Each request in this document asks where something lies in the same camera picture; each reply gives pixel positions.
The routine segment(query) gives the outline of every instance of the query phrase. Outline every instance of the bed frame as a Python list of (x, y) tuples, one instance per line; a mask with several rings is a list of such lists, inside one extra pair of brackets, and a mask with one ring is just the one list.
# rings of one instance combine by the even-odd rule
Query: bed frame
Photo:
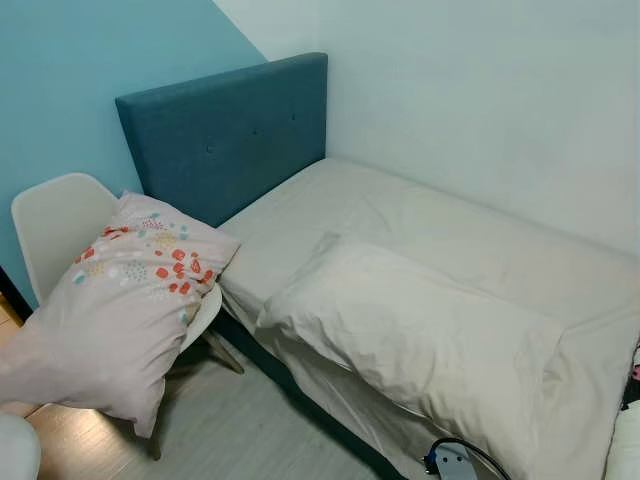
[[(125, 95), (116, 106), (145, 193), (218, 226), (325, 157), (327, 56), (310, 53)], [(402, 478), (304, 395), (284, 364), (226, 312), (214, 328), (381, 478)]]

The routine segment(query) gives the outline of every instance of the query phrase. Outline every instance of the white bed sheet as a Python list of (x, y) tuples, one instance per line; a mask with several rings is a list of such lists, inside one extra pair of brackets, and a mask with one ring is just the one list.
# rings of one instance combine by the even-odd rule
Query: white bed sheet
[[(242, 242), (221, 279), (225, 308), (250, 332), (262, 304), (326, 232), (384, 246), (556, 317), (567, 331), (545, 382), (547, 415), (532, 478), (601, 478), (639, 328), (632, 257), (336, 159), (303, 170), (221, 229)], [(326, 361), (300, 354), (303, 346), (266, 343), (313, 400), (402, 474), (423, 478), (417, 458), (438, 432), (374, 402), (375, 392), (364, 393), (349, 373), (337, 378)], [(369, 414), (358, 405), (370, 405)]]

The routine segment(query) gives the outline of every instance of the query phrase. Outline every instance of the blue wall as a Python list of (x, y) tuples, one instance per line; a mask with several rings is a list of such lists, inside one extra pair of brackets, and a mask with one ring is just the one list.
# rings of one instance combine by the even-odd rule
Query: blue wall
[(72, 171), (139, 190), (114, 97), (264, 61), (210, 0), (2, 0), (0, 45), (0, 264), (32, 305), (13, 197)]

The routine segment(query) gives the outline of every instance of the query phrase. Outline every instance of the blue upholstered headboard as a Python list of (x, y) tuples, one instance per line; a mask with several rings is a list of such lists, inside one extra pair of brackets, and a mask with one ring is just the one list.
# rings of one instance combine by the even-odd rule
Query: blue upholstered headboard
[(116, 99), (147, 195), (217, 226), (325, 156), (327, 56)]

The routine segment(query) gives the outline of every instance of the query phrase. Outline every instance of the white pillow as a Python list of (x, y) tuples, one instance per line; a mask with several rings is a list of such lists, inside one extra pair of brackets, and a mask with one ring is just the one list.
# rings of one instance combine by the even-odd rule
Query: white pillow
[(548, 318), (339, 240), (266, 302), (256, 334), (273, 328), (526, 478), (543, 373), (561, 335)]
[(166, 203), (125, 194), (0, 350), (0, 403), (95, 408), (149, 437), (187, 323), (238, 246)]

